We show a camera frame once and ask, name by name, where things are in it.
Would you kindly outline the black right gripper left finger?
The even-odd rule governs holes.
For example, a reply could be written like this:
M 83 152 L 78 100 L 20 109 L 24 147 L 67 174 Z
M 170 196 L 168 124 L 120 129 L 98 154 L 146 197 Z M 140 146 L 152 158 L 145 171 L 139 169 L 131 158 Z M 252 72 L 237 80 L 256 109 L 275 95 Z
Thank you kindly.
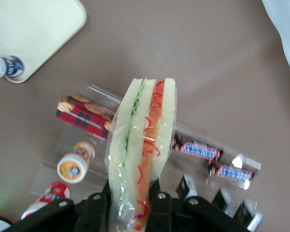
M 111 201 L 107 181 L 101 192 L 75 204 L 61 198 L 5 229 L 6 232 L 106 232 Z

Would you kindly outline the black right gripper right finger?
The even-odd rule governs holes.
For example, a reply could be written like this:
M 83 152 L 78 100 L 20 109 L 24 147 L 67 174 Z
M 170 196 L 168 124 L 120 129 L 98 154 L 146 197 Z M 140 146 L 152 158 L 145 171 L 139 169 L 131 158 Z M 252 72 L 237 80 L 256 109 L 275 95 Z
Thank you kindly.
M 154 181 L 149 190 L 148 232 L 247 232 L 248 229 L 213 206 L 206 199 L 192 196 L 184 201 L 173 198 Z

